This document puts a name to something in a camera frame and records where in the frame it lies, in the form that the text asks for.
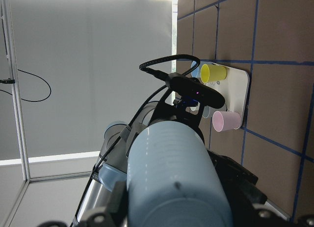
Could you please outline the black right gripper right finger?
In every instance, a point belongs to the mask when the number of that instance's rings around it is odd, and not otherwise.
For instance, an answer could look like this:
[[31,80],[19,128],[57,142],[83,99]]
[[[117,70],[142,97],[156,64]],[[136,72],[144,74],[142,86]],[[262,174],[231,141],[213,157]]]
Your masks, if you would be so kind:
[[256,187],[258,177],[233,159],[208,151],[229,201],[235,227],[312,227],[314,216],[303,215],[296,223],[266,207],[267,196]]

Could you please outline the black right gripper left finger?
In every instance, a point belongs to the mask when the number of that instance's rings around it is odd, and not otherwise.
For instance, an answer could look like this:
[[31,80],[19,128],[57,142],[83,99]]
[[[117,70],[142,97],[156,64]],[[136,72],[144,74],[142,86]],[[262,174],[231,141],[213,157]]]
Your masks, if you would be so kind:
[[119,181],[109,196],[108,204],[97,207],[82,216],[74,227],[126,227],[128,214],[127,183]]

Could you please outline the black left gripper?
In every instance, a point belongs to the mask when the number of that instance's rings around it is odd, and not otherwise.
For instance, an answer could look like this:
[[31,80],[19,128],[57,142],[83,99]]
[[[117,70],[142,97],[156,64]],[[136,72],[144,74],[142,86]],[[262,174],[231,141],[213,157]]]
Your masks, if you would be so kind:
[[161,97],[154,109],[149,125],[163,121],[179,122],[193,129],[200,136],[201,140],[204,141],[204,136],[199,128],[199,124],[205,105],[200,103],[198,113],[191,114],[186,111],[186,108],[190,107],[189,103],[191,102],[191,100],[186,96],[183,96],[176,105],[170,105],[165,102],[171,92],[172,90],[167,89]]

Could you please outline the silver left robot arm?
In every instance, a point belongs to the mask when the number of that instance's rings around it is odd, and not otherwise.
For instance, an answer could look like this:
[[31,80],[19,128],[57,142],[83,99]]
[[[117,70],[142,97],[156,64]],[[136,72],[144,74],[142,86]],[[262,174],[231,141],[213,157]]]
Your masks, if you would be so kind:
[[161,87],[144,101],[130,123],[116,121],[105,129],[103,146],[70,226],[78,226],[88,211],[105,207],[115,183],[126,179],[127,156],[131,143],[152,120],[158,104],[158,101],[153,101],[153,97],[163,89],[165,87]]

